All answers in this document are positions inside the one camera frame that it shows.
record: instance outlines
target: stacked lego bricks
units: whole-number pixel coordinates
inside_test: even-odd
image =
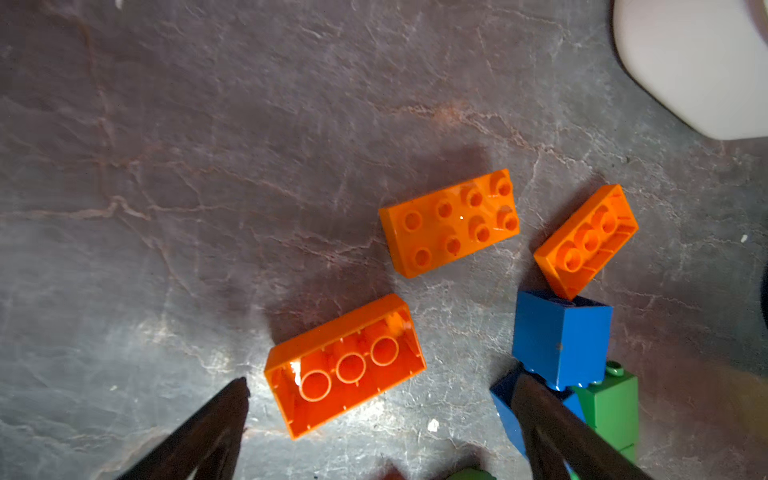
[[[534,253],[552,290],[518,292],[512,355],[520,364],[491,388],[507,436],[526,458],[520,424],[510,408],[517,378],[525,371],[635,460],[637,377],[607,360],[613,308],[578,294],[637,229],[621,186],[607,185]]]

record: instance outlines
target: lego stud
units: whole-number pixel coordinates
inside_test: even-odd
[[[407,232],[415,232],[422,226],[422,215],[416,210],[409,211],[402,219],[402,226]]]
[[[470,207],[479,207],[482,205],[482,192],[477,187],[469,187],[462,192],[464,203]]]
[[[357,383],[366,373],[366,361],[360,354],[356,336],[347,336],[333,344],[336,378],[343,383]]]
[[[563,246],[560,247],[560,250],[558,250],[558,256],[555,262],[560,270],[573,273],[578,272],[578,269],[581,268],[583,259],[581,258],[581,253],[573,242],[565,242],[563,243]]]
[[[400,345],[395,339],[397,333],[402,333],[402,326],[396,325],[397,319],[387,318],[382,322],[366,327],[362,334],[370,346],[371,361],[378,366],[387,366],[397,359]]]
[[[427,247],[417,248],[416,252],[413,253],[413,263],[418,268],[427,268],[432,263],[432,252]]]
[[[605,363],[605,372],[610,376],[624,376],[624,367],[619,362],[608,360]]]
[[[511,208],[509,207],[502,207],[498,211],[496,220],[499,228],[503,228],[509,231],[513,231],[520,224],[518,216],[515,215],[515,213],[512,212]]]
[[[371,360],[378,366],[387,366],[397,359],[400,345],[391,336],[378,338],[371,347]]]
[[[435,211],[437,212],[438,218],[445,220],[450,218],[451,214],[453,214],[453,205],[451,205],[451,202],[448,199],[443,198],[438,201],[437,205],[435,205]]]
[[[462,249],[462,242],[456,235],[448,235],[445,238],[445,251],[453,256],[458,255],[458,252]]]
[[[596,230],[601,231],[605,235],[611,235],[616,231],[616,214],[614,214],[607,206],[600,205],[598,211],[594,212],[591,223]]]
[[[600,246],[598,232],[588,225],[584,225],[578,229],[574,240],[576,240],[576,247],[586,250],[588,253],[593,253]]]
[[[322,370],[314,370],[301,377],[299,393],[307,402],[319,402],[331,391],[331,377]]]
[[[307,402],[319,402],[331,391],[328,357],[322,350],[302,358],[297,375],[299,376],[299,394]]]
[[[359,353],[348,353],[336,364],[336,377],[344,383],[357,383],[366,373],[366,361]]]
[[[491,179],[491,192],[495,195],[507,197],[512,193],[512,182],[502,172],[498,172]]]
[[[469,237],[480,243],[485,243],[491,238],[491,231],[488,229],[488,225],[485,224],[483,217],[473,217],[469,221]]]

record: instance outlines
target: orange lego brick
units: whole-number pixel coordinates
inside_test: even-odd
[[[296,440],[427,369],[394,293],[270,350],[264,376]]]
[[[605,185],[536,250],[534,258],[554,292],[573,300],[638,229],[621,185]]]
[[[413,278],[520,233],[507,169],[379,209],[392,263]]]

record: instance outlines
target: marble surface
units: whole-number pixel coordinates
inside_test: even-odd
[[[602,184],[655,478],[768,473],[768,142],[701,137],[586,0],[0,6],[0,477],[113,478],[235,376],[236,478],[529,478],[488,387],[532,251]],[[377,209],[508,168],[522,233],[405,280]],[[292,442],[269,349],[387,293],[427,372]],[[436,432],[427,429],[437,420]]]

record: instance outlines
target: blue lego brick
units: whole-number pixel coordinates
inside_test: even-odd
[[[613,310],[582,296],[569,302],[547,290],[519,292],[512,355],[554,390],[601,382]]]
[[[499,380],[493,387],[491,387],[491,396],[493,397],[493,403],[496,405],[498,416],[502,420],[504,431],[507,433],[507,438],[515,448],[526,458],[528,455],[525,453],[525,442],[523,441],[523,433],[520,428],[520,422],[518,422],[515,414],[512,413],[510,406],[512,401],[512,394],[515,392],[515,384],[518,381],[520,375],[525,372],[522,364],[518,364],[506,377]],[[537,378],[539,382],[544,383],[543,379]],[[584,411],[581,409],[581,403],[578,397],[571,391],[555,392],[552,391],[552,395],[559,398],[563,405],[571,410],[582,422],[584,421]]]

